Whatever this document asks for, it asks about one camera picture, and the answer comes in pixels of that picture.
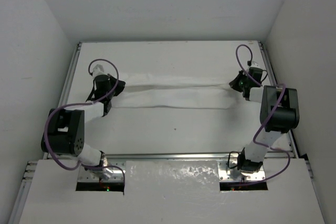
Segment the white t-shirt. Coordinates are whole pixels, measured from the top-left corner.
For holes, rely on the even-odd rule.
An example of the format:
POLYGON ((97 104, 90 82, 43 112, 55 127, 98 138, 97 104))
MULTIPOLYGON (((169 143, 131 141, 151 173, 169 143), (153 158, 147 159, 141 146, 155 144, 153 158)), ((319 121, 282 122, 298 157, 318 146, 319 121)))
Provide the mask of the white t-shirt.
POLYGON ((222 77, 183 77, 149 73, 124 74, 113 108, 232 109, 239 93, 222 77))

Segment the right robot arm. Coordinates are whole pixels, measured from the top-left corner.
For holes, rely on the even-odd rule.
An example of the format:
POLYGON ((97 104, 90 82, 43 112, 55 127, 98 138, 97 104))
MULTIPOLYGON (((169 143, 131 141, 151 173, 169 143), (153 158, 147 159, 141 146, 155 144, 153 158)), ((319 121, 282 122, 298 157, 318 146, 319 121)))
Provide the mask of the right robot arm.
POLYGON ((282 135, 299 124, 298 91, 285 85, 262 86, 263 70, 241 70, 229 86, 242 93, 247 101, 260 103, 260 128, 253 140, 238 154, 236 168, 243 173, 258 172, 269 150, 282 135))

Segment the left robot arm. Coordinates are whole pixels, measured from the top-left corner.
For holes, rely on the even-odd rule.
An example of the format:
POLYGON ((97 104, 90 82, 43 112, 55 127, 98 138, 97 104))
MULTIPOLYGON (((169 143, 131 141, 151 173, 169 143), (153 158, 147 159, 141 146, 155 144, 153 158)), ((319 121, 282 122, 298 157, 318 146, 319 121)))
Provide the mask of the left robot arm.
POLYGON ((51 109, 41 139, 41 150, 52 156, 74 157, 80 165, 100 170, 104 153, 85 143, 85 124, 106 116, 112 108, 112 98, 123 92, 125 85, 125 81, 101 73, 93 78, 92 90, 85 103, 51 109))

